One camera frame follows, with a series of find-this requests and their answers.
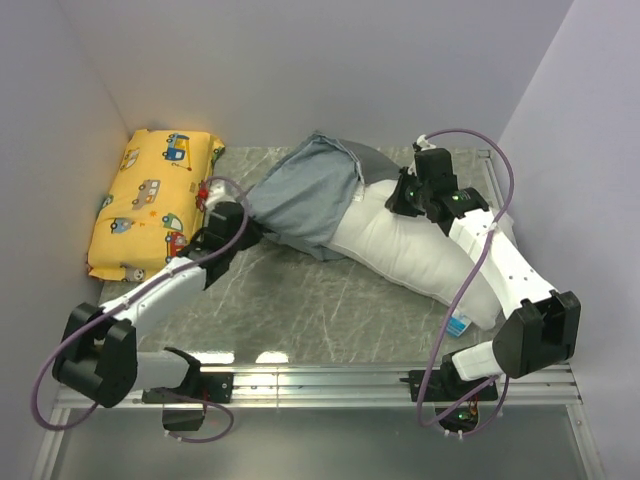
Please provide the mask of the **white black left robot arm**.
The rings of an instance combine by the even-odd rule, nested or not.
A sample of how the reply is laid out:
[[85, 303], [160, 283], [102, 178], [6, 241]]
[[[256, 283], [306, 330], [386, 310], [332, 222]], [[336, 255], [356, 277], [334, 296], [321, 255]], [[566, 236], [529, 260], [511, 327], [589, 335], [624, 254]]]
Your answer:
[[138, 343], [161, 320], [230, 268], [235, 256], [262, 239], [266, 228], [236, 202], [221, 202], [157, 274], [100, 306], [71, 313], [52, 366], [59, 383], [110, 408], [136, 390], [167, 390], [179, 402], [203, 395], [201, 363], [172, 347], [142, 354]]

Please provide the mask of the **grey striped pillowcase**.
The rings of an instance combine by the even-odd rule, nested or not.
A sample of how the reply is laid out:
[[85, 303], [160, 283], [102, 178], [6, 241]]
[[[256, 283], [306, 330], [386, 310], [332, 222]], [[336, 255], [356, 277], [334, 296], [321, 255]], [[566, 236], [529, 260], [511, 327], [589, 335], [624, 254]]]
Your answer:
[[328, 244], [357, 194], [395, 180], [398, 166], [367, 145], [321, 132], [281, 158], [247, 194], [254, 221], [266, 237], [319, 261], [344, 256]]

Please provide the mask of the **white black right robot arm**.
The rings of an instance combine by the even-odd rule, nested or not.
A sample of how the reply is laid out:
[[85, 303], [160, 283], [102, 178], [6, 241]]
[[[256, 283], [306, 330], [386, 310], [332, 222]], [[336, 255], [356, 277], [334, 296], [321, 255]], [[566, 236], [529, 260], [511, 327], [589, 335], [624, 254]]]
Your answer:
[[386, 206], [437, 224], [473, 261], [506, 318], [493, 340], [443, 357], [438, 373], [446, 396], [460, 400], [480, 380], [520, 378], [573, 357], [581, 315], [577, 296], [559, 292], [529, 265], [476, 189], [459, 188], [448, 150], [416, 147], [413, 167], [401, 169]]

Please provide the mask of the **white pillow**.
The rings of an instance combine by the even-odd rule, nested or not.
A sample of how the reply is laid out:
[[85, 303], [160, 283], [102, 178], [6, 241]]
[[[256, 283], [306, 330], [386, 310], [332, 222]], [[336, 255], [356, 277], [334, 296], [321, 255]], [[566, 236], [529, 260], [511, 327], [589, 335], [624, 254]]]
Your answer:
[[428, 219], [387, 210], [395, 187], [394, 180], [382, 180], [361, 188], [327, 247], [448, 306], [474, 262]]

